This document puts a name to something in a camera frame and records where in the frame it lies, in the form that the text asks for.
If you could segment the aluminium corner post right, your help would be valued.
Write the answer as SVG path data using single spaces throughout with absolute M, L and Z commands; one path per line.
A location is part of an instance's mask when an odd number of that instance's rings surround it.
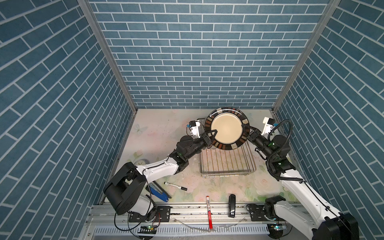
M 322 16 L 319 19 L 319 22 L 315 26 L 308 42 L 305 45 L 305 48 L 301 55 L 298 58 L 298 61 L 296 65 L 293 67 L 292 72 L 290 76 L 288 77 L 284 87 L 282 88 L 281 93 L 279 94 L 277 100 L 273 104 L 271 113 L 276 114 L 280 106 L 282 105 L 285 97 L 287 96 L 289 90 L 293 86 L 297 76 L 299 75 L 300 71 L 302 70 L 307 58 L 311 54 L 312 50 L 314 49 L 317 41 L 319 40 L 322 32 L 324 31 L 327 23 L 329 22 L 331 16 L 334 14 L 337 6 L 340 4 L 340 0 L 330 0 L 327 4 L 327 6 L 324 9 L 324 12 Z

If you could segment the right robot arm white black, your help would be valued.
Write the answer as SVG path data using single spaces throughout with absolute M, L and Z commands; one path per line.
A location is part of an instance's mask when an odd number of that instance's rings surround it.
M 243 124 L 247 139 L 256 146 L 258 153 L 266 156 L 268 173 L 287 188 L 307 210 L 307 214 L 294 208 L 283 197 L 266 199 L 264 213 L 267 219 L 283 219 L 309 240 L 357 240 L 358 221 L 351 214 L 344 214 L 327 202 L 289 162 L 288 146 L 293 132 L 293 122 L 283 120 L 269 133 Z

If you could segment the black white marker pen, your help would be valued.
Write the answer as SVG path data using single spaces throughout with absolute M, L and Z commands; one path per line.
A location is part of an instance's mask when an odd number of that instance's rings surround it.
M 179 186 L 179 185 L 176 185 L 176 184 L 172 184 L 172 183 L 169 183 L 169 182 L 164 182 L 164 184 L 167 185 L 167 186 L 171 186 L 171 187 L 180 189 L 182 191 L 187 191 L 188 190 L 186 187 L 182 187 L 182 186 Z

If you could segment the red white pen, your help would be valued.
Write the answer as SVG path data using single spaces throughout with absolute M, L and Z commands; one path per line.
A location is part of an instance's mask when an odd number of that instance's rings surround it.
M 208 211 L 208 220 L 209 220 L 209 230 L 213 230 L 213 222 L 212 222 L 212 212 L 211 212 L 211 203 L 210 203 L 210 197 L 206 196 L 206 203 L 207 203 L 207 211 Z

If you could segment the aluminium corner post left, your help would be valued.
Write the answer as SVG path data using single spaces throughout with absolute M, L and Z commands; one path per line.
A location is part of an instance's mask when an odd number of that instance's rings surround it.
M 93 9 L 89 3 L 89 1 L 86 1 L 86 0 L 78 0 L 78 3 L 79 3 L 79 6 L 86 18 L 86 20 L 88 21 L 90 27 L 91 27 L 91 30 L 93 31 L 94 35 L 95 35 L 95 38 L 97 40 L 97 42 L 99 43 L 100 47 L 101 47 L 101 50 L 103 51 L 105 57 L 106 57 L 106 60 L 114 74 L 114 76 L 116 77 L 116 80 L 119 84 L 119 86 L 121 87 L 122 91 L 123 91 L 123 94 L 129 104 L 129 106 L 131 107 L 132 111 L 134 114 L 137 113 L 137 107 L 129 93 L 129 90 L 127 88 L 127 85 L 124 81 L 124 78 L 118 68 L 118 65 L 114 59 L 114 56 L 108 46 L 108 43 L 105 39 L 105 36 L 101 30 L 101 27 L 96 19 L 96 16 L 93 12 Z

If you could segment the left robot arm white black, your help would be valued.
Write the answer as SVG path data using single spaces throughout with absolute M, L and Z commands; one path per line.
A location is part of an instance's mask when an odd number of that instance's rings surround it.
M 199 138 L 184 136 L 167 158 L 148 165 L 124 164 L 103 189 L 117 215 L 128 212 L 139 214 L 146 221 L 155 217 L 157 205 L 143 189 L 163 177 L 180 173 L 189 165 L 189 159 L 213 145 L 217 130 L 203 133 Z

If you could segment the aluminium corner post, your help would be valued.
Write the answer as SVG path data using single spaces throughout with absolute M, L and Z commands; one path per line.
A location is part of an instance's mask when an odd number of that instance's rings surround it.
M 101 27 L 96 19 L 96 16 L 93 12 L 93 9 L 89 3 L 89 1 L 86 1 L 86 0 L 78 0 L 78 3 L 79 3 L 79 6 L 86 18 L 86 20 L 88 21 L 90 27 L 91 27 L 91 30 L 93 31 L 94 35 L 95 35 L 95 38 L 97 40 L 97 42 L 99 43 L 100 47 L 101 47 L 101 50 L 103 51 L 105 57 L 106 57 L 106 60 L 114 74 L 114 76 L 116 77 L 116 80 L 119 84 L 119 86 L 121 87 L 122 91 L 123 91 L 123 94 L 129 104 L 129 106 L 131 107 L 132 111 L 134 114 L 137 113 L 137 107 L 129 93 L 129 90 L 127 88 L 127 85 L 124 81 L 124 78 L 118 68 L 118 65 L 114 59 L 114 56 L 108 46 L 108 43 L 105 39 L 105 36 L 101 30 Z
M 331 16 L 334 14 L 337 6 L 340 4 L 340 0 L 330 0 L 327 4 L 327 6 L 324 9 L 324 12 L 322 16 L 319 19 L 319 22 L 315 26 L 308 42 L 305 45 L 305 48 L 301 55 L 298 58 L 298 61 L 296 65 L 293 67 L 292 72 L 290 76 L 288 77 L 284 87 L 282 88 L 281 93 L 279 94 L 277 100 L 273 104 L 271 113 L 276 114 L 280 106 L 282 105 L 285 97 L 287 96 L 289 90 L 293 86 L 297 76 L 299 75 L 300 71 L 302 70 L 307 58 L 311 54 L 312 50 L 314 49 L 317 41 L 319 40 L 322 32 L 324 31 L 327 23 L 329 22 Z

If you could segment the blue stapler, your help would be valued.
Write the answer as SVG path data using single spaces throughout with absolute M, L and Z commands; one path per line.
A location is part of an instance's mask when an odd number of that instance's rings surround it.
M 155 181 L 146 186 L 146 190 L 163 202 L 168 202 L 172 197 Z

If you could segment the black rectangular remote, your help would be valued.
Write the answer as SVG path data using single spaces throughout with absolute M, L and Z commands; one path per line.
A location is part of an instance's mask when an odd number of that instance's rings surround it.
M 236 216 L 236 196 L 234 194 L 230 194 L 228 217 L 235 218 L 235 216 Z

